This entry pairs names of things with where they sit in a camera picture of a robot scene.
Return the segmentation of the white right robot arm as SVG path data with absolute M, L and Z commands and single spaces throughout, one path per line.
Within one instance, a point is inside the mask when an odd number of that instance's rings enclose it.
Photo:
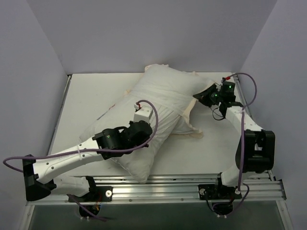
M 245 112 L 245 106 L 236 100 L 235 84 L 223 82 L 193 95 L 201 104 L 211 108 L 216 105 L 223 119 L 229 121 L 240 134 L 235 163 L 220 174 L 213 192 L 223 198 L 230 187 L 239 187 L 253 173 L 263 173 L 274 166 L 275 134 L 260 127 Z

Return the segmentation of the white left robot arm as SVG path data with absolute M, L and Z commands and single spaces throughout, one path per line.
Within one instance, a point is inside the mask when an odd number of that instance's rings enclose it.
M 26 200 L 37 201 L 51 194 L 69 194 L 79 202 L 95 201 L 101 192 L 93 177 L 74 177 L 65 173 L 92 162 L 130 154 L 138 146 L 147 147 L 152 133 L 149 123 L 131 121 L 129 127 L 108 128 L 95 134 L 68 149 L 69 155 L 57 153 L 47 159 L 26 156 L 22 160 Z

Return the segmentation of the white pillow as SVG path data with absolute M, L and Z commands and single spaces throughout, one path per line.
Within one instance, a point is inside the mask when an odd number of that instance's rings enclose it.
M 132 122 L 132 107 L 139 99 L 124 97 L 100 118 L 95 120 L 81 135 L 84 142 L 97 136 L 98 145 L 104 149 L 105 159 L 111 159 L 125 169 L 139 183 L 147 181 L 154 157 L 161 145 L 175 128 L 180 116 L 165 106 L 154 104 L 158 117 L 149 122 Z

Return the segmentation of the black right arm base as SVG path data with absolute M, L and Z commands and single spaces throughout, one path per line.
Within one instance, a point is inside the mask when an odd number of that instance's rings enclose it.
M 242 198 L 242 194 L 236 192 L 237 187 L 229 187 L 222 184 L 221 174 L 211 184 L 199 184 L 199 199 L 205 200 L 211 212 L 217 216 L 226 217 L 233 210 L 233 203 Z

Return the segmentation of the grey and cream pillowcase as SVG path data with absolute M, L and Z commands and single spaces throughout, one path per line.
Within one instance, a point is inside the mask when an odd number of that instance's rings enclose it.
M 171 135 L 202 138 L 203 131 L 190 123 L 190 112 L 197 101 L 194 95 L 213 85 L 214 80 L 201 77 L 196 72 L 188 73 L 168 65 L 152 64 L 145 67 L 142 76 L 134 87 L 126 90 L 125 95 L 137 96 L 176 112 L 179 121 Z

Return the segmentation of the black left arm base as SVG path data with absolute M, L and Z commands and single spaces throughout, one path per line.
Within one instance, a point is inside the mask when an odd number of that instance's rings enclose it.
M 111 202 L 113 196 L 112 186 L 98 186 L 91 176 L 82 177 L 88 183 L 88 192 L 83 196 L 68 195 L 70 203 L 76 203 L 79 207 L 79 214 L 82 218 L 103 219 L 98 217 L 103 202 Z

